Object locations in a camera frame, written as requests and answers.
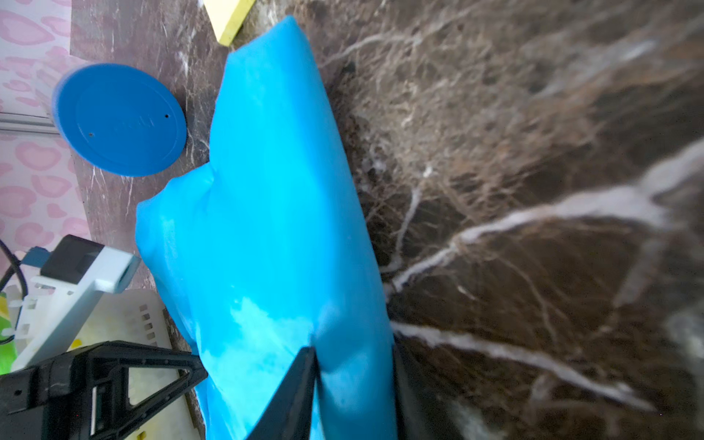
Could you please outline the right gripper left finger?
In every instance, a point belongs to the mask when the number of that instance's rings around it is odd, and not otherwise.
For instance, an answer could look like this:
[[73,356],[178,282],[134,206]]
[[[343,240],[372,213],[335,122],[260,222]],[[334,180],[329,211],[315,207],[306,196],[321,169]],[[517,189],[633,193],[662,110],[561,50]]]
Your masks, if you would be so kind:
[[314,348],[302,348],[247,440],[308,440],[318,363]]

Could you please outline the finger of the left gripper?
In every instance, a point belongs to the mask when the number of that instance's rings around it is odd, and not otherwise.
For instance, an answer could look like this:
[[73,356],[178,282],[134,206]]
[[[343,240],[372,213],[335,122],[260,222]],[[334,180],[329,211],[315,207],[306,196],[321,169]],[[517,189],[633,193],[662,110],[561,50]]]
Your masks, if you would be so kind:
[[[129,372],[181,376],[133,404]],[[125,439],[208,376],[199,357],[124,341],[85,346],[1,378],[4,439]]]

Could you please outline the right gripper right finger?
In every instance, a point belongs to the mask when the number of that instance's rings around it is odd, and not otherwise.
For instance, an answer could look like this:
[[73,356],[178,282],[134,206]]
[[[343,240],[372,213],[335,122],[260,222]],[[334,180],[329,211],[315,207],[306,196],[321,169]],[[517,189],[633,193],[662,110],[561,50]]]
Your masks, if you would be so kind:
[[457,428],[401,342],[392,350],[400,439],[456,439]]

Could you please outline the white plastic basket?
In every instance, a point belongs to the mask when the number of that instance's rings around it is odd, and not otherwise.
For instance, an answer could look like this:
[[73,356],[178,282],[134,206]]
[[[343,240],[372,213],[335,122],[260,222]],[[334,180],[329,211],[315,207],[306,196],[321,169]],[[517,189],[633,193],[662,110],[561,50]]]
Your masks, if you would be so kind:
[[156,293],[105,294],[78,334],[79,439],[196,439],[188,394],[207,373],[172,347]]

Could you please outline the blue raincoat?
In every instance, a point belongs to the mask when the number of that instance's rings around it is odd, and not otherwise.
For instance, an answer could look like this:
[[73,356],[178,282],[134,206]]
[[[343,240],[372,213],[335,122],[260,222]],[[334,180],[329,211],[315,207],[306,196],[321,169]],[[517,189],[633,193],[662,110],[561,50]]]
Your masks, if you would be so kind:
[[209,160],[137,206],[136,243],[207,379],[210,439],[243,439],[295,356],[314,439],[394,439],[393,336],[326,88],[294,18],[231,53]]

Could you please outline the green raincoat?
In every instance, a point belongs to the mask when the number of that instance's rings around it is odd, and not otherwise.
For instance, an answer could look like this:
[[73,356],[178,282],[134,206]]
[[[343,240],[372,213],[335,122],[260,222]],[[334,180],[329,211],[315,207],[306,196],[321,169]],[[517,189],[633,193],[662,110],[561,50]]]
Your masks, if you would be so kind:
[[9,309],[7,305],[7,297],[1,294],[1,346],[0,346],[0,374],[5,375],[11,372],[12,364],[17,359],[17,351],[12,341],[7,342],[9,335],[5,334],[6,330],[11,328]]

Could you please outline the blue lidded pen tube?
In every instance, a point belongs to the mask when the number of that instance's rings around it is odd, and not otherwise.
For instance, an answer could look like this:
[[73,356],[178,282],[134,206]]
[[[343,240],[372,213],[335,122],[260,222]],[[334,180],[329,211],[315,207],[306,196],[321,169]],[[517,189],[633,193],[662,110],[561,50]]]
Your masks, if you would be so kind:
[[122,64],[89,63],[64,75],[51,93],[51,116],[80,157],[120,176],[163,172],[186,144],[187,124],[174,95]]

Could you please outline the yellow sticky note pad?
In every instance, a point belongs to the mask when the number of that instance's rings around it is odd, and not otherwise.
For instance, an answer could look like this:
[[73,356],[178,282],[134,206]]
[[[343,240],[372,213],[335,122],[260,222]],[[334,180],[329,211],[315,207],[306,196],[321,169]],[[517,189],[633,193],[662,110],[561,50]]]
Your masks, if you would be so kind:
[[242,27],[255,0],[203,0],[216,41],[229,46]]

